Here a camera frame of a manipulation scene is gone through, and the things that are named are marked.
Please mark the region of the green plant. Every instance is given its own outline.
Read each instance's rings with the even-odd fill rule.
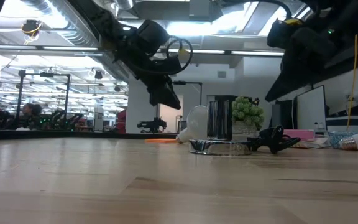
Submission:
[[[264,110],[259,106],[254,106],[248,98],[239,96],[232,103],[232,120],[240,121],[246,125],[255,125],[260,130],[265,121]]]

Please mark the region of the potted plant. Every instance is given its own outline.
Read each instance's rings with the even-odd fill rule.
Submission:
[[[264,123],[263,109],[258,106],[259,99],[239,96],[232,103],[233,135],[257,137],[257,131]]]

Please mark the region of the orange object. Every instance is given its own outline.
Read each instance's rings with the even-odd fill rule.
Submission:
[[[148,143],[178,143],[176,139],[146,139]]]

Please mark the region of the pink box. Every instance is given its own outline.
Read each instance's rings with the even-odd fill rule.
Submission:
[[[301,141],[314,141],[315,135],[314,130],[292,130],[285,129],[284,134],[291,138],[300,138]]]

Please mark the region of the wooden tabletop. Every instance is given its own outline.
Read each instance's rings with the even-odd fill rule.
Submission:
[[[187,150],[123,139],[0,141],[0,223],[358,224],[358,152]]]

